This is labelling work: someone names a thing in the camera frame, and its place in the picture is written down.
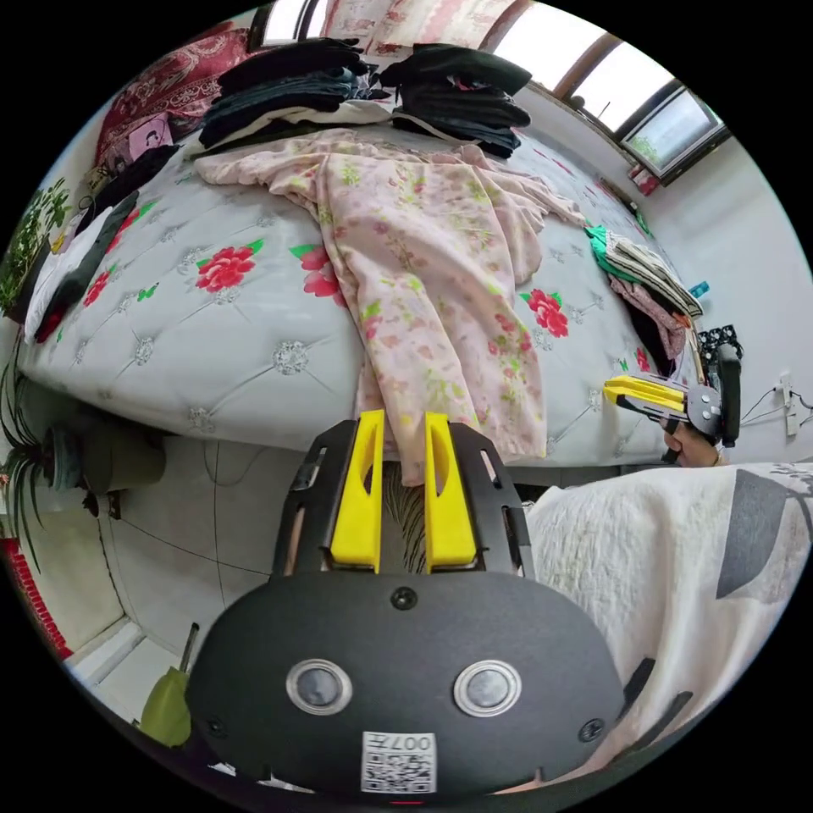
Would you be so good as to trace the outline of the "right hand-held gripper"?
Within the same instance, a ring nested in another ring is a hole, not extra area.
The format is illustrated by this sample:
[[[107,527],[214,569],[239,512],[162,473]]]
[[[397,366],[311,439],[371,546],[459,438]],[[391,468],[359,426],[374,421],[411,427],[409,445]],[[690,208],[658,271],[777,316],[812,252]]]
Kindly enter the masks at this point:
[[[633,411],[673,431],[678,423],[690,425],[720,451],[723,442],[722,396],[706,384],[680,384],[658,376],[618,375],[603,385],[604,397],[617,407]],[[677,462],[666,447],[663,462]]]

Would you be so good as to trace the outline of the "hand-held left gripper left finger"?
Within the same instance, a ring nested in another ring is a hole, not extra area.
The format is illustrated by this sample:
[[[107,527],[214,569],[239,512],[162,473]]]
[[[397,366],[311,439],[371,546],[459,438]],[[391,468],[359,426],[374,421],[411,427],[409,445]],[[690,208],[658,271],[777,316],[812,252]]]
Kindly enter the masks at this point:
[[[377,567],[381,556],[384,411],[360,414],[351,444],[330,555],[339,567]]]

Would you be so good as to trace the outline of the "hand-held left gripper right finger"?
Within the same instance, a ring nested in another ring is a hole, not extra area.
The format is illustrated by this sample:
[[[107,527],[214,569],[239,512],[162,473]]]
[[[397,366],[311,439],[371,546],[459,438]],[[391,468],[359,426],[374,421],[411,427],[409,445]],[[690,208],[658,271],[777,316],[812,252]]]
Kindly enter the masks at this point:
[[[426,565],[470,567],[477,547],[449,421],[428,412],[424,428]]]

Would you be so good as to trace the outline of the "person's right hand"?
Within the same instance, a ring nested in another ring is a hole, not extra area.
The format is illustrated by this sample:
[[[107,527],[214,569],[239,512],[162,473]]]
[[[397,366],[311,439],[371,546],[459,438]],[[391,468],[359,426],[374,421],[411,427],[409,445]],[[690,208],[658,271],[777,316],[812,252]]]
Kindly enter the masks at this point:
[[[664,440],[667,448],[677,453],[677,463],[682,467],[720,467],[727,464],[725,456],[715,445],[685,423],[678,423],[673,431],[664,429]]]

